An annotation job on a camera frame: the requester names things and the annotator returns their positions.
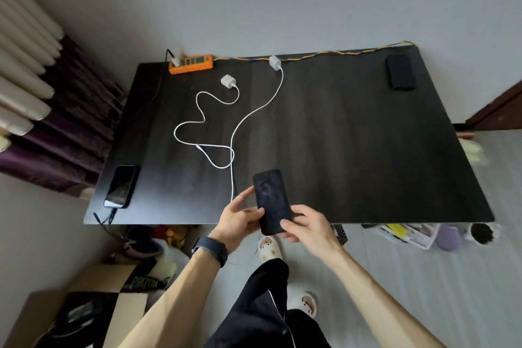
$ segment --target phone screen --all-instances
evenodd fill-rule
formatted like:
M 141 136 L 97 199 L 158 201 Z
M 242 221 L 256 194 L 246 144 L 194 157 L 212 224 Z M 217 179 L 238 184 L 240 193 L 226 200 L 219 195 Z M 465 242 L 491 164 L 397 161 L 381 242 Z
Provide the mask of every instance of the phone screen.
M 292 219 L 292 210 L 284 189 L 283 175 L 274 169 L 254 175 L 254 189 L 257 207 L 265 208 L 264 216 L 259 220 L 264 235 L 282 233 L 282 219 Z
M 136 179 L 136 165 L 120 165 L 114 171 L 111 187 L 103 206 L 108 208 L 123 208 L 127 206 L 129 194 Z

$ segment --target plug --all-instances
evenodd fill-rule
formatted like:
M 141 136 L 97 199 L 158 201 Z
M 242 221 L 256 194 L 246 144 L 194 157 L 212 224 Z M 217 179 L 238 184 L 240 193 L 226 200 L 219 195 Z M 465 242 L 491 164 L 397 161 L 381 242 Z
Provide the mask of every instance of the plug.
M 179 61 L 179 58 L 178 58 L 178 57 L 172 57 L 172 58 L 170 59 L 170 61 L 173 63 L 173 65 L 174 65 L 175 67 L 178 67 L 179 65 L 181 65 L 181 61 Z
M 274 70 L 277 71 L 281 69 L 281 60 L 275 55 L 272 55 L 270 58 L 268 58 L 268 62 L 270 63 L 270 66 L 274 68 Z
M 223 84 L 228 89 L 236 87 L 235 78 L 233 78 L 230 74 L 225 74 L 225 76 L 221 78 L 221 84 Z

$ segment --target desk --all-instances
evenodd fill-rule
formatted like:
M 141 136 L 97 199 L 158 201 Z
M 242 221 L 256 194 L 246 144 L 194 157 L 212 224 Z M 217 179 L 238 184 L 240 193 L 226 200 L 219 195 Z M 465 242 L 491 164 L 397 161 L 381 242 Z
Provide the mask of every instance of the desk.
M 410 57 L 414 91 L 388 88 L 384 59 L 389 54 Z M 332 223 L 494 219 L 418 48 L 323 54 L 283 68 L 278 96 L 235 135 L 237 192 L 251 185 L 253 174 L 279 168 L 289 201 L 323 212 Z M 271 98 L 281 77 L 268 62 L 217 61 L 212 70 L 164 74 L 158 96 L 147 104 L 161 69 L 166 69 L 161 63 L 138 66 L 85 223 L 95 223 L 93 212 L 102 219 L 108 215 L 103 199 L 120 164 L 136 164 L 141 171 L 129 207 L 118 210 L 115 224 L 218 222 L 230 199 L 230 171 L 212 167 L 172 132 L 182 121 L 200 120 L 198 91 L 234 100 L 235 90 L 220 84 L 230 74 L 240 100 L 226 106 L 200 96 L 207 122 L 178 131 L 188 142 L 229 144 L 238 122 Z M 207 150 L 216 164 L 228 163 L 226 149 Z

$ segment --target black watch strap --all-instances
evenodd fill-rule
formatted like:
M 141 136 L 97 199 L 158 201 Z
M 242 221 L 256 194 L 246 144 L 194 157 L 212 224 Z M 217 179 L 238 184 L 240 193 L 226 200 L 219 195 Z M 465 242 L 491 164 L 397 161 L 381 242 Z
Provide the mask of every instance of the black watch strap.
M 219 261 L 221 267 L 223 267 L 228 259 L 228 251 L 226 249 L 225 244 L 209 237 L 201 237 L 199 238 L 194 246 L 192 246 L 192 254 L 198 250 L 198 248 L 203 248 L 206 251 L 212 253 L 212 255 Z

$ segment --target foot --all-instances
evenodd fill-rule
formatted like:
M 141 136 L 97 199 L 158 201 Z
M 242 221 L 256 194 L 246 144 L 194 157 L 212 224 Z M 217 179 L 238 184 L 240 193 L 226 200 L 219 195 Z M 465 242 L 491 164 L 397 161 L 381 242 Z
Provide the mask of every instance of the foot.
M 289 297 L 288 309 L 300 309 L 314 319 L 317 314 L 317 302 L 312 293 L 302 292 L 302 294 L 295 297 Z
M 258 243 L 257 251 L 263 263 L 272 259 L 283 259 L 279 244 L 273 236 L 263 237 Z

